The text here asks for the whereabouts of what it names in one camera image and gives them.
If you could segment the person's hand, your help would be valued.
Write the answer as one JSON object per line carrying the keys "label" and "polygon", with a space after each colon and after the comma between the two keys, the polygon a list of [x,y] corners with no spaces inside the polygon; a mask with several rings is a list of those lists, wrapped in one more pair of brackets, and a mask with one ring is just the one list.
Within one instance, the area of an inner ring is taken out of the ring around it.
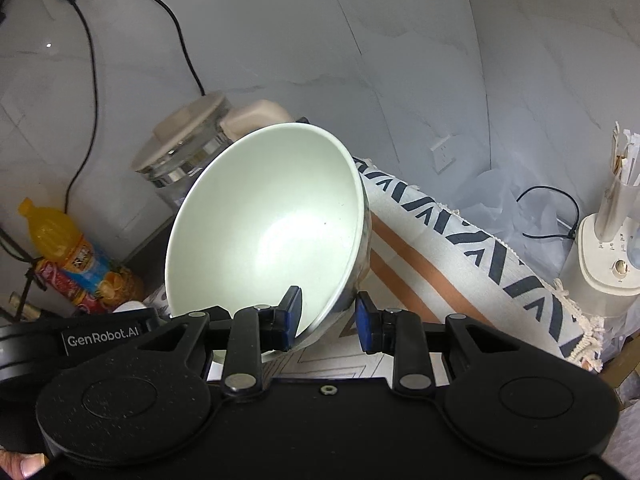
{"label": "person's hand", "polygon": [[43,469],[48,459],[41,453],[22,454],[0,448],[1,477],[13,480],[29,479]]}

